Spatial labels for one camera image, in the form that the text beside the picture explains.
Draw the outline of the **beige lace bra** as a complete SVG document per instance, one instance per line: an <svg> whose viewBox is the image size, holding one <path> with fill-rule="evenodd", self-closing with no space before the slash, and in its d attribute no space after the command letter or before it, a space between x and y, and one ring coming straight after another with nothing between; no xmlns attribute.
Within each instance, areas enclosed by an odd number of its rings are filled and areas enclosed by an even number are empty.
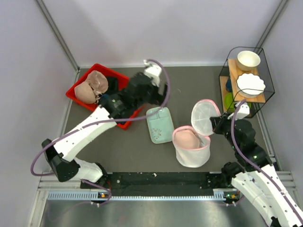
<svg viewBox="0 0 303 227"><path fill-rule="evenodd" d="M75 96L85 104L97 103L99 95L108 89L107 78L99 71L92 71L87 78L74 88Z"/></svg>

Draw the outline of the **white mesh laundry bag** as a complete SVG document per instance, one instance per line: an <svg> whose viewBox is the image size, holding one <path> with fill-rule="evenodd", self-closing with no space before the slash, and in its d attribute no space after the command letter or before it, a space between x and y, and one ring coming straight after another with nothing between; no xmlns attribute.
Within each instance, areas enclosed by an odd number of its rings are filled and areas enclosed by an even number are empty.
<svg viewBox="0 0 303 227"><path fill-rule="evenodd" d="M211 99L198 101L191 112L191 124L178 127L172 134L177 161L185 167L198 168L210 158L213 128L211 117L220 116L220 110Z"/></svg>

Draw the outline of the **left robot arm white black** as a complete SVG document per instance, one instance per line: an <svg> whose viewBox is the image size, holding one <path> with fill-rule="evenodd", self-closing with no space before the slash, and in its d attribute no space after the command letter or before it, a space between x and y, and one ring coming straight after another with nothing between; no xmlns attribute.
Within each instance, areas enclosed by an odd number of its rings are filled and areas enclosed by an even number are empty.
<svg viewBox="0 0 303 227"><path fill-rule="evenodd" d="M142 105L149 103L163 107L168 100L168 88L159 94L160 74L150 68L137 72L127 87L114 94L102 95L95 111L73 130L56 140L46 139L42 143L45 158L59 182L76 178L90 181L99 188L106 185L107 172L101 164L83 161L76 156L118 123L135 121L132 115Z"/></svg>

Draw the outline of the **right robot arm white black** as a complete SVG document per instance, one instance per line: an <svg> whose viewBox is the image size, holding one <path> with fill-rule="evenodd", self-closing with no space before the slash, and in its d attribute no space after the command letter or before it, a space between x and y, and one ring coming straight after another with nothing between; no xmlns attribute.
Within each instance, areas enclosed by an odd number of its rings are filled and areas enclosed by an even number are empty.
<svg viewBox="0 0 303 227"><path fill-rule="evenodd" d="M303 212L282 184L266 151L255 141L251 123L226 114L210 117L210 122L213 133L228 140L237 159L222 168L222 184L238 189L267 226L301 227Z"/></svg>

